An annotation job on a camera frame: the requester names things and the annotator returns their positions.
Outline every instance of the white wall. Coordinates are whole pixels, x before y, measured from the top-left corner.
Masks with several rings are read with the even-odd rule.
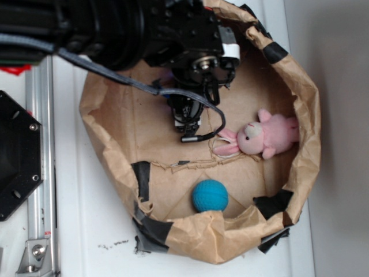
[[[369,276],[369,1],[285,0],[292,55],[321,92],[309,198],[317,277]]]

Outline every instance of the plush toy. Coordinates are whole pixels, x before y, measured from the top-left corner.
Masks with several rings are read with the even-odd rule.
[[[264,108],[258,112],[260,122],[245,125],[238,133],[228,129],[219,132],[219,140],[229,144],[213,148],[214,154],[230,157],[238,151],[249,155],[262,152],[264,159],[289,150],[299,141],[299,122],[296,117],[285,118],[281,114],[271,115]]]

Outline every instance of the bunny face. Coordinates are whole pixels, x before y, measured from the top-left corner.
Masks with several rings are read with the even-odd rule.
[[[249,155],[255,155],[263,151],[263,140],[264,132],[259,122],[247,124],[237,134],[240,150]]]

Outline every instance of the black tape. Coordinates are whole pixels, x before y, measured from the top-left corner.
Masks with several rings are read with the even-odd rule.
[[[288,236],[289,236],[289,228],[285,228],[273,235],[262,238],[261,240],[262,243],[260,244],[258,249],[264,254],[266,254],[270,250],[270,248],[278,244],[280,238],[285,238]]]
[[[273,215],[279,212],[284,212],[287,209],[292,195],[293,192],[281,189],[273,197],[262,196],[254,198],[254,203],[264,218],[268,220]]]
[[[138,181],[138,196],[142,202],[149,201],[150,163],[137,162],[131,164]]]
[[[140,233],[151,243],[167,248],[167,246],[165,246],[165,241],[167,240],[173,222],[161,222],[149,218],[139,209],[137,203],[135,203],[135,216],[142,223],[139,224],[134,219]]]
[[[248,13],[250,13],[253,17],[257,18],[255,13],[253,12],[253,10],[251,10],[251,8],[249,6],[247,6],[246,4],[243,4],[240,8],[247,11]],[[263,26],[263,24],[261,24],[261,22],[259,20],[258,20],[258,23],[255,24],[255,27],[265,37],[267,37],[269,39],[272,39],[272,36],[270,35],[270,33],[266,31],[265,27]]]
[[[167,253],[169,247],[165,244],[161,244],[152,237],[150,237],[136,220],[133,219],[134,227],[136,229],[136,252],[144,251],[144,252],[159,252],[159,253]]]
[[[266,60],[272,65],[279,62],[288,55],[288,52],[284,50],[278,43],[272,42],[264,47],[264,56]]]

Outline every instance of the metal frame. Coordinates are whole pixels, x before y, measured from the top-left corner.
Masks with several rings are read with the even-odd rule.
[[[52,58],[45,58],[38,67],[27,72],[25,78],[26,109],[43,125],[42,179],[44,181],[28,198],[29,240],[26,242],[25,252],[16,276],[54,276],[59,272],[59,250],[55,195]],[[44,256],[35,256],[33,253],[35,245],[44,247]]]

